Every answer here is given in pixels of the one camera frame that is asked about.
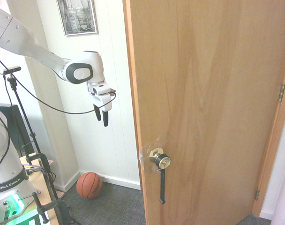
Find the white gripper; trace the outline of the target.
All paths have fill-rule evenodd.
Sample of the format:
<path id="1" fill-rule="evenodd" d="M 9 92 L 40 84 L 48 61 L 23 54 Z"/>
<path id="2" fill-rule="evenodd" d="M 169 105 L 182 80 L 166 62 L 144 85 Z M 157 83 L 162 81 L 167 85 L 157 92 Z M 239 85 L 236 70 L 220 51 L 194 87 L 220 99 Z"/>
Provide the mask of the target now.
<path id="1" fill-rule="evenodd" d="M 94 106 L 94 112 L 98 121 L 101 121 L 100 109 L 102 110 L 104 127 L 107 127 L 109 124 L 108 111 L 112 109 L 111 100 L 112 99 L 110 93 L 105 93 L 102 95 L 90 93 L 90 101 Z"/>

